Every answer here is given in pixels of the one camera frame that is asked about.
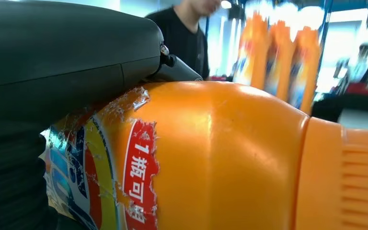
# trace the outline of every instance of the black t-shirt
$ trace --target black t-shirt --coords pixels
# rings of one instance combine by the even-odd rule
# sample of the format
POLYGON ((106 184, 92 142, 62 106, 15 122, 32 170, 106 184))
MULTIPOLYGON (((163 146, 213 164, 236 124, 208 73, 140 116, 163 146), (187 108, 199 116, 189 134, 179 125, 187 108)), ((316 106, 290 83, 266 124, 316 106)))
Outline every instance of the black t-shirt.
POLYGON ((206 79, 209 75, 207 39, 198 26, 194 34, 178 18, 173 8, 152 13, 146 18, 154 21, 164 36, 164 44, 190 68, 206 79))

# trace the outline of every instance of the red label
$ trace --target red label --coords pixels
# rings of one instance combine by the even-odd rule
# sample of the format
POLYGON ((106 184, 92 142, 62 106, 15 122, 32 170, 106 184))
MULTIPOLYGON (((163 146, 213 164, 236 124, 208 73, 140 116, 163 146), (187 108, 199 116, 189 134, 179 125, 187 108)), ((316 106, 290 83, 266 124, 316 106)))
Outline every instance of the red label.
POLYGON ((130 130, 122 189, 131 199, 125 211, 128 230, 156 230, 156 195, 151 178, 159 172, 154 158, 155 123, 136 120, 130 130))

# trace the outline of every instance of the man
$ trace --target man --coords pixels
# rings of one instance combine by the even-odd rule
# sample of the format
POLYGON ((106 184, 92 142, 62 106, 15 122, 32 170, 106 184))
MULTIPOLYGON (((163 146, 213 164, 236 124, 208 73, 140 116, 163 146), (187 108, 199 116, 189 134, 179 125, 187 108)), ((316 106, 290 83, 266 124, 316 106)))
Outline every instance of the man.
POLYGON ((161 29, 171 54, 206 79, 209 76, 207 39, 199 28, 201 17, 210 16, 221 0, 182 0, 181 4, 152 13, 146 18, 161 29))

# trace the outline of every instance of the plastic bottle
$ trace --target plastic bottle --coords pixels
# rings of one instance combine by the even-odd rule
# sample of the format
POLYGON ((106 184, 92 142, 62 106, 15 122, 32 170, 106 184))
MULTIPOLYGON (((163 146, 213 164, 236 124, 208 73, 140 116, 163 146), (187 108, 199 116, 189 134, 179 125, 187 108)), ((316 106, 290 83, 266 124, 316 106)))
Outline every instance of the plastic bottle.
POLYGON ((267 51, 271 39, 267 21, 255 12, 241 35, 238 64, 233 82, 264 88, 267 51))
POLYGON ((146 84, 68 115, 47 147, 50 200, 87 229, 368 226, 368 131, 253 87, 146 84))
POLYGON ((294 43, 290 39, 290 27, 278 21, 270 27, 272 45, 269 49, 264 90, 283 101, 288 99, 291 62, 294 43))
POLYGON ((288 102, 310 114, 321 53, 317 30, 305 26, 303 30, 298 31, 295 43, 288 102))

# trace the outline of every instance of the black plastic casing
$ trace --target black plastic casing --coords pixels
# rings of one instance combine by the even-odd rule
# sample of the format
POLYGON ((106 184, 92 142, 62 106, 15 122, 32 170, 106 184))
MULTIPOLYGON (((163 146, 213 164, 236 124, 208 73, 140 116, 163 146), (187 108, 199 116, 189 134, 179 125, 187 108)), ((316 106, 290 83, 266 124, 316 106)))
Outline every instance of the black plastic casing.
POLYGON ((42 131, 154 74, 151 20, 48 1, 0 1, 0 136, 42 131))

